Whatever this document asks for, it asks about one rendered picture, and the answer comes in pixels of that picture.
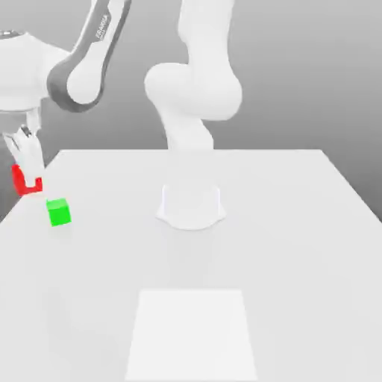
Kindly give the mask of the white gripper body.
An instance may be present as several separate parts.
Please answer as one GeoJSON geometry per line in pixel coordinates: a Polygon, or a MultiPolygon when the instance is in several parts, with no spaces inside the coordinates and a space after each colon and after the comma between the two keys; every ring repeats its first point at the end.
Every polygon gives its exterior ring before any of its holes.
{"type": "Polygon", "coordinates": [[[43,168],[43,151],[35,132],[21,125],[16,133],[2,134],[5,144],[16,163],[22,168],[43,168]]]}

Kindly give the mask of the small green cube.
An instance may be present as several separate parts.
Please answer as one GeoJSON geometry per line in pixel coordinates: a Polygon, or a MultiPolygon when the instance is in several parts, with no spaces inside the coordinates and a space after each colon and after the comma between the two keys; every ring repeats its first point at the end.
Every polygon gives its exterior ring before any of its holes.
{"type": "Polygon", "coordinates": [[[69,204],[65,198],[47,200],[46,208],[52,227],[65,225],[72,221],[69,204]]]}

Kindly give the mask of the small red cube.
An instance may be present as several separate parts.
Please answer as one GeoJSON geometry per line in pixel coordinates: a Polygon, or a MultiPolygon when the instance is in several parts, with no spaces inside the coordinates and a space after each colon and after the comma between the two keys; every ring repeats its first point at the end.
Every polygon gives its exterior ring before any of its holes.
{"type": "Polygon", "coordinates": [[[13,164],[11,167],[13,185],[16,190],[16,193],[19,196],[24,196],[27,194],[37,193],[43,191],[43,182],[42,178],[36,178],[34,185],[29,187],[25,183],[25,177],[22,173],[22,170],[17,164],[13,164]]]}

